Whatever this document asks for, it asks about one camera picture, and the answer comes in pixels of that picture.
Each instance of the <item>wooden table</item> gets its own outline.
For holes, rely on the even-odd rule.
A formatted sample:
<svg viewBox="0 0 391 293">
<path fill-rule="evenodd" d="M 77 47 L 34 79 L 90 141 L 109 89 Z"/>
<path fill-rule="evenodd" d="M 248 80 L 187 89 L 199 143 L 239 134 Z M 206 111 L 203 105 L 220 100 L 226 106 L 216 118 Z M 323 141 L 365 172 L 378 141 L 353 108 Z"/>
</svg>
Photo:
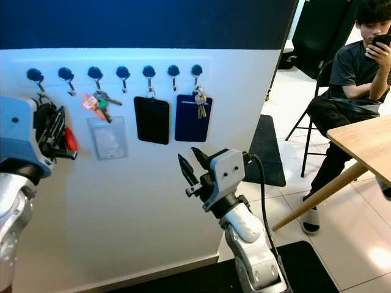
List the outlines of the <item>wooden table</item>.
<svg viewBox="0 0 391 293">
<path fill-rule="evenodd" d="M 367 170 L 391 186 L 391 115 L 330 129 L 327 136 L 357 162 L 276 224 L 273 231 L 320 204 Z"/>
</svg>

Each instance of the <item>black floor mat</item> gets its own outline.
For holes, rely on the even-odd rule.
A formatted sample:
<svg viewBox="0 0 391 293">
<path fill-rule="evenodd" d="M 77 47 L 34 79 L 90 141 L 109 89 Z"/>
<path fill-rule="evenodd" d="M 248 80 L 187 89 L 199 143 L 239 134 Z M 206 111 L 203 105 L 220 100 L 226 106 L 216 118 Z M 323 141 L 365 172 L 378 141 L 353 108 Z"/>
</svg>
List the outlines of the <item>black floor mat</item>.
<svg viewBox="0 0 391 293">
<path fill-rule="evenodd" d="M 265 174 L 265 184 L 285 186 L 285 176 L 281 163 L 276 131 L 273 118 L 269 115 L 261 115 L 252 139 L 249 153 L 255 153 L 262 161 Z M 259 183 L 260 175 L 256 164 L 246 166 L 246 177 L 243 181 Z"/>
<path fill-rule="evenodd" d="M 293 293 L 338 293 L 321 261 L 306 241 L 278 247 Z M 235 262 L 212 264 L 112 293 L 242 293 Z"/>
</svg>

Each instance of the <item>young man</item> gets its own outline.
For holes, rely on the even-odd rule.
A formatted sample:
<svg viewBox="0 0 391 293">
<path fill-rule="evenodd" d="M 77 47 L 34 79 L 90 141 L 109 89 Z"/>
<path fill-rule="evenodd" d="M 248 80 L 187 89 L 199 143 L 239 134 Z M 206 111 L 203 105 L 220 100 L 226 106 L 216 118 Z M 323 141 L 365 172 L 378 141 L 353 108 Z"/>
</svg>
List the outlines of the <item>young man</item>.
<svg viewBox="0 0 391 293">
<path fill-rule="evenodd" d="M 329 90 L 314 98 L 308 113 L 323 136 L 329 129 L 379 116 L 391 84 L 391 46 L 372 45 L 375 35 L 384 35 L 391 28 L 391 0 L 363 0 L 356 12 L 356 27 L 362 41 L 346 45 L 334 57 Z M 311 183 L 308 199 L 317 190 L 333 180 L 345 167 L 351 156 L 330 143 L 327 156 Z M 301 228 L 307 234 L 319 231 L 316 207 L 300 218 Z"/>
</svg>

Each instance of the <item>tiled floor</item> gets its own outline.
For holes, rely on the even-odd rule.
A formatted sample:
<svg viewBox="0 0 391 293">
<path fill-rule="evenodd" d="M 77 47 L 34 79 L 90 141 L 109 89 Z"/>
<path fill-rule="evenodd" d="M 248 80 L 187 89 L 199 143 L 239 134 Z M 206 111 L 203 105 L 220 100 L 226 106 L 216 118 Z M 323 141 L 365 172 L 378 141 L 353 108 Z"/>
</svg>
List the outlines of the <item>tiled floor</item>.
<svg viewBox="0 0 391 293">
<path fill-rule="evenodd" d="M 315 81 L 296 68 L 279 71 L 269 101 L 262 113 L 274 119 L 287 185 L 266 186 L 266 210 L 273 226 L 295 208 L 307 194 L 323 156 L 308 156 L 304 178 L 300 177 L 305 132 L 297 130 L 285 141 L 291 127 L 310 101 Z M 391 95 L 381 106 L 382 115 L 391 114 Z M 328 140 L 313 131 L 311 149 L 324 152 Z M 241 183 L 239 194 L 249 199 L 252 211 L 260 217 L 260 187 Z M 312 244 L 335 285 L 344 293 L 391 292 L 391 201 L 384 199 L 370 172 L 346 186 L 318 206 L 321 231 L 308 237 L 297 220 L 278 230 L 278 245 L 305 240 Z M 219 248 L 220 259 L 232 258 L 225 239 Z"/>
</svg>

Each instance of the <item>hand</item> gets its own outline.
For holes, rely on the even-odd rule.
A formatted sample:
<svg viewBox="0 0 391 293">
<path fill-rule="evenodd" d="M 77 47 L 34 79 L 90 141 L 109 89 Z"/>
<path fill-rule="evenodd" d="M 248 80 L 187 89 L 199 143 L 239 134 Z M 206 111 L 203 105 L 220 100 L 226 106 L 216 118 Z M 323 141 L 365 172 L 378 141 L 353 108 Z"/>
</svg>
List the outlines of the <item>hand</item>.
<svg viewBox="0 0 391 293">
<path fill-rule="evenodd" d="M 391 68 L 391 47 L 380 42 L 376 42 L 376 44 L 381 48 L 378 48 L 373 45 L 368 45 L 365 49 L 365 55 L 375 60 L 379 64 L 379 66 Z"/>
</svg>

